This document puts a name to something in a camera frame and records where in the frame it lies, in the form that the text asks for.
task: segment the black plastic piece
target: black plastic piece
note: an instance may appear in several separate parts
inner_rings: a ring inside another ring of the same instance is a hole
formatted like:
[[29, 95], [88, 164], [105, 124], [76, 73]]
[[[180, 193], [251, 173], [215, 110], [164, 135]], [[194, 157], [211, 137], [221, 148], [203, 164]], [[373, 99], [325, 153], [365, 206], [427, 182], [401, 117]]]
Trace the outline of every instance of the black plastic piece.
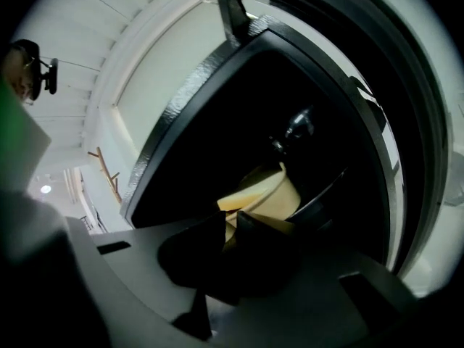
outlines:
[[295, 141], [304, 136], [311, 136], [314, 134], [314, 125], [312, 123], [312, 107], [302, 110], [289, 121], [289, 126], [285, 132], [285, 137], [289, 140]]
[[236, 38], [247, 36], [250, 19], [247, 17], [241, 0], [217, 0], [220, 7], [220, 15], [223, 19], [224, 31], [227, 39], [233, 41]]
[[398, 320], [398, 311], [362, 274], [343, 276], [340, 284], [356, 305], [372, 334], [385, 330]]
[[191, 311], [177, 317], [173, 321], [173, 326], [200, 340], [207, 340], [211, 337], [206, 296], [201, 291], [195, 293], [194, 304], [192, 305]]
[[45, 81], [45, 90], [48, 90], [50, 94], [55, 94], [57, 92], [58, 59], [53, 58], [50, 65], [42, 63], [49, 71], [41, 75], [41, 81]]
[[300, 225], [300, 231], [316, 231], [332, 220], [331, 209], [338, 199], [343, 199], [341, 184], [347, 168], [328, 184], [316, 197], [300, 207], [289, 221]]
[[202, 288], [224, 243], [225, 212], [219, 212], [168, 238], [158, 249], [158, 261], [174, 283]]
[[262, 297], [282, 288], [299, 267], [299, 247], [291, 236], [242, 211], [235, 238], [236, 249], [228, 255], [241, 297]]

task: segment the ceiling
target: ceiling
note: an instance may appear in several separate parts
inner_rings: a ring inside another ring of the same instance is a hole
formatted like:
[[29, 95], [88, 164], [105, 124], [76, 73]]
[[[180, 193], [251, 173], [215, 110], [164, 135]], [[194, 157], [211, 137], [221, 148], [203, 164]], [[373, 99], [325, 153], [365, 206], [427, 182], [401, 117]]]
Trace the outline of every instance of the ceiling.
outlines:
[[[69, 170], [37, 175], [29, 184], [28, 194], [35, 200], [55, 207], [64, 216], [84, 217], [86, 212], [80, 203], [71, 177]], [[44, 186], [50, 186], [50, 192], [43, 193], [41, 188]]]
[[152, 1], [38, 0], [18, 28], [14, 40], [35, 41], [44, 62], [59, 60], [56, 94], [42, 90], [34, 105], [26, 106], [51, 137], [46, 155], [53, 160], [61, 153], [83, 153], [84, 120], [96, 79], [122, 32]]

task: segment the metal bracket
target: metal bracket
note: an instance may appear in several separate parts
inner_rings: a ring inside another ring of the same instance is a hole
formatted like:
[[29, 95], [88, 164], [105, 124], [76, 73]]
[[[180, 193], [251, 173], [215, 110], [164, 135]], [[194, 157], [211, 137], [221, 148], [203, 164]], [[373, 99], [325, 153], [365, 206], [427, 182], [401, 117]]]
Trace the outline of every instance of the metal bracket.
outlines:
[[247, 34], [251, 20], [247, 17], [241, 0], [217, 0], [228, 40], [240, 40]]

